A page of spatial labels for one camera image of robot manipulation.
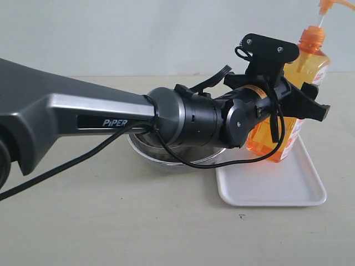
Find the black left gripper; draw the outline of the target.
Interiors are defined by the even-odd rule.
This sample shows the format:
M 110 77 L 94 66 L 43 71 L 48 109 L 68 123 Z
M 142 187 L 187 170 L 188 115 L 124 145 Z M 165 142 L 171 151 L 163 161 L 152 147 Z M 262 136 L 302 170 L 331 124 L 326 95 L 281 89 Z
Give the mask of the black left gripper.
M 275 87 L 268 78 L 228 73 L 224 85 L 231 91 L 223 95 L 223 140 L 229 148 L 242 147 L 250 131 L 262 121 L 278 115 L 322 122 L 330 106 L 315 101 L 317 85 L 303 83 L 301 88 L 282 77 Z

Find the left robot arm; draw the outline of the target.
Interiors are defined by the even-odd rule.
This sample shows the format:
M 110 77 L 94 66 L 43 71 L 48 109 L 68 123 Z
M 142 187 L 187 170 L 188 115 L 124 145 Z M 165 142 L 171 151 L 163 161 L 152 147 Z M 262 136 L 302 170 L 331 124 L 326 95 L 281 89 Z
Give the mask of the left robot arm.
M 284 77 L 276 84 L 271 79 L 265 72 L 236 75 L 225 66 L 192 88 L 177 84 L 139 95 L 2 59 L 1 184 L 7 181 L 12 162 L 18 163 L 23 175 L 32 173 L 60 137 L 108 138 L 91 151 L 3 192 L 1 199 L 91 158 L 124 134 L 161 144 L 183 165 L 213 169 L 222 164 L 190 162 L 179 156 L 179 149 L 240 148 L 249 132 L 269 117 L 326 118 L 330 106 L 316 102 L 315 85 L 304 83 L 297 88 Z

